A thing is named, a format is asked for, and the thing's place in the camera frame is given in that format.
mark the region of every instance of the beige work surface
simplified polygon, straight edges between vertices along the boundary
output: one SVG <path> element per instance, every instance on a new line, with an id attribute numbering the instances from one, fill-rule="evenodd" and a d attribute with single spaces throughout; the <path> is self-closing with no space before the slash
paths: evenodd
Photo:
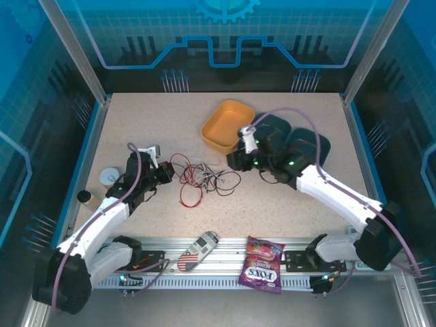
<path id="1" fill-rule="evenodd" d="M 200 129 L 215 108 L 225 99 L 235 99 L 256 112 L 282 106 L 294 106 L 313 117 L 321 134 L 332 148 L 324 169 L 342 183 L 366 194 L 362 172 L 337 93 L 116 93 L 112 97 L 97 152 L 93 160 L 87 189 L 103 198 L 99 173 L 106 167 L 125 171 L 128 142 L 139 148 L 159 144 L 161 158 L 169 160 L 179 152 L 192 163 L 219 164 L 214 169 L 229 169 L 225 156 L 207 147 Z M 293 112 L 279 112 L 292 127 L 309 127 Z M 183 163 L 179 157 L 175 162 Z M 241 172 L 241 184 L 228 197 L 206 194 L 197 208 L 178 203 L 181 184 L 160 185 L 157 195 L 141 204 L 122 223 L 113 236 L 196 237 L 214 230 L 220 237 L 310 237 L 321 233 L 344 233 L 346 220 L 321 202 L 286 185 L 269 185 L 257 171 Z M 193 204 L 198 189 L 186 187 L 186 203 Z M 81 206 L 76 229 L 91 212 Z"/>

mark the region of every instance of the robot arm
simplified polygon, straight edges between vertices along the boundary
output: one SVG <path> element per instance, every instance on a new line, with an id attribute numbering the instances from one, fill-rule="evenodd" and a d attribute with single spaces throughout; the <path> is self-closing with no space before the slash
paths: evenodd
<path id="1" fill-rule="evenodd" d="M 254 131 L 254 127 L 241 129 L 239 136 L 243 139 L 245 147 L 227 156 L 229 167 L 242 171 L 253 168 L 269 171 L 280 183 L 324 203 L 345 218 L 357 231 L 348 235 L 319 235 L 307 248 L 307 255 L 311 256 L 309 261 L 316 266 L 319 260 L 361 260 L 372 269 L 385 269 L 400 251 L 401 244 L 393 232 L 367 206 L 371 205 L 375 211 L 383 213 L 394 225 L 399 207 L 394 203 L 384 206 L 381 202 L 363 196 L 321 169 L 328 181 L 367 204 L 361 205 L 330 183 L 326 183 L 317 167 L 308 162 L 304 155 L 290 153 L 280 137 L 271 134 L 267 138 L 255 140 Z"/>
<path id="2" fill-rule="evenodd" d="M 108 190 L 106 199 L 88 221 L 127 193 L 136 178 L 138 165 L 141 165 L 141 176 L 135 189 L 122 202 L 104 211 L 84 231 L 80 240 L 77 240 L 77 236 L 86 224 L 56 249 L 47 248 L 40 252 L 36 258 L 32 291 L 34 300 L 51 304 L 59 264 L 73 243 L 76 246 L 65 263 L 57 289 L 57 306 L 68 313 L 79 312 L 87 303 L 93 287 L 102 279 L 128 264 L 139 263 L 142 245 L 137 240 L 119 236 L 109 246 L 102 248 L 102 245 L 110 233 L 144 202 L 146 192 L 171 182 L 174 175 L 172 165 L 166 161 L 158 164 L 156 156 L 159 156 L 157 145 L 140 150 L 141 162 L 132 153 L 127 160 L 123 182 L 117 181 Z"/>

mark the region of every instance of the tangled wires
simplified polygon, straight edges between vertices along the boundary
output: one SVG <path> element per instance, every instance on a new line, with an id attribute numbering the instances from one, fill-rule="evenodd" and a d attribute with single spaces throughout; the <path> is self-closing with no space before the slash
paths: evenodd
<path id="1" fill-rule="evenodd" d="M 185 159 L 185 164 L 174 163 L 174 157 L 179 156 Z M 186 208 L 195 208 L 200 205 L 203 196 L 205 193 L 216 192 L 219 196 L 229 196 L 233 194 L 236 187 L 241 182 L 240 174 L 237 172 L 226 172 L 225 170 L 220 170 L 219 172 L 214 172 L 208 165 L 204 162 L 199 164 L 191 164 L 189 158 L 182 153 L 175 153 L 170 158 L 170 163 L 173 166 L 178 166 L 183 168 L 183 172 L 176 175 L 179 178 L 182 187 L 180 189 L 180 199 L 179 202 L 182 206 Z M 225 175 L 234 175 L 236 176 L 236 182 L 233 185 L 224 187 L 225 179 L 223 178 Z M 196 189 L 200 190 L 200 198 L 195 204 L 189 205 L 183 200 L 183 190 L 187 185 L 190 185 Z"/>

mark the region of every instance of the candy bag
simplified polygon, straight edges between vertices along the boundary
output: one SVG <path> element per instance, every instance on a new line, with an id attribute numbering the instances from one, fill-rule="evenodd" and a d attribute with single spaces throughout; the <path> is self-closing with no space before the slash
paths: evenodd
<path id="1" fill-rule="evenodd" d="M 257 290 L 281 293 L 280 261 L 285 245 L 248 236 L 247 256 L 238 282 Z"/>

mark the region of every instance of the orange plastic container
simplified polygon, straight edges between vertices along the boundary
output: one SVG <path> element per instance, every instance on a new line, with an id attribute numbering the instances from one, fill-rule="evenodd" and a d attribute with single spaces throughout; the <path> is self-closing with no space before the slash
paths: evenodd
<path id="1" fill-rule="evenodd" d="M 202 137 L 207 145 L 223 154 L 236 149 L 238 130 L 251 123 L 254 110 L 234 100 L 223 101 L 202 127 Z"/>

